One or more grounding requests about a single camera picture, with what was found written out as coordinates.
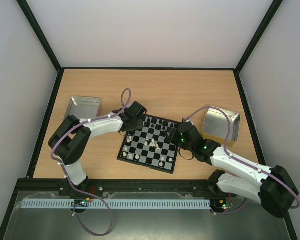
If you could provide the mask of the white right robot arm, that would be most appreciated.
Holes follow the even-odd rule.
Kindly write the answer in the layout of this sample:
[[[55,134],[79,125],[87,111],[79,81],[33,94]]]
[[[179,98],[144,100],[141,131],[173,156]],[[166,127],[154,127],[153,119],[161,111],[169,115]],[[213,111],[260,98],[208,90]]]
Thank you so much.
[[[209,178],[208,191],[231,193],[260,204],[272,216],[283,219],[299,203],[299,191],[287,170],[249,161],[214,140],[205,139],[191,122],[166,131],[166,140],[191,152],[200,162],[218,167]]]

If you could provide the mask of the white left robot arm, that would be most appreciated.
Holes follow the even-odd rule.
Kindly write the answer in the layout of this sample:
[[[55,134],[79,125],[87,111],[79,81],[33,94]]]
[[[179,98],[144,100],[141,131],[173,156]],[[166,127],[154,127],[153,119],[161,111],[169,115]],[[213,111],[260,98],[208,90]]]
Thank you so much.
[[[79,119],[69,115],[48,141],[52,150],[51,158],[61,165],[65,177],[73,185],[79,186],[87,179],[81,157],[88,141],[108,133],[140,130],[146,112],[147,109],[135,101],[127,107],[94,119]]]

